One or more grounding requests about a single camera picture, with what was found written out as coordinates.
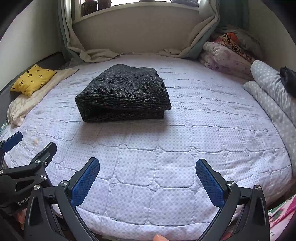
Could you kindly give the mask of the person's right hand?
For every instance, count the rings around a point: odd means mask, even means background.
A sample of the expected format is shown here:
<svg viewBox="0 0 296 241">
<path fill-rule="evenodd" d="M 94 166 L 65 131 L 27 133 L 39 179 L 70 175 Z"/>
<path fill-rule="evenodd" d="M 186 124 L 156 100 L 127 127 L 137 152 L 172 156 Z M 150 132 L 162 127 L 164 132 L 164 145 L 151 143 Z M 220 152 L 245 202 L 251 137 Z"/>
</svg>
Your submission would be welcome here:
<svg viewBox="0 0 296 241">
<path fill-rule="evenodd" d="M 163 237 L 162 235 L 156 234 L 152 241 L 169 241 L 167 238 Z"/>
</svg>

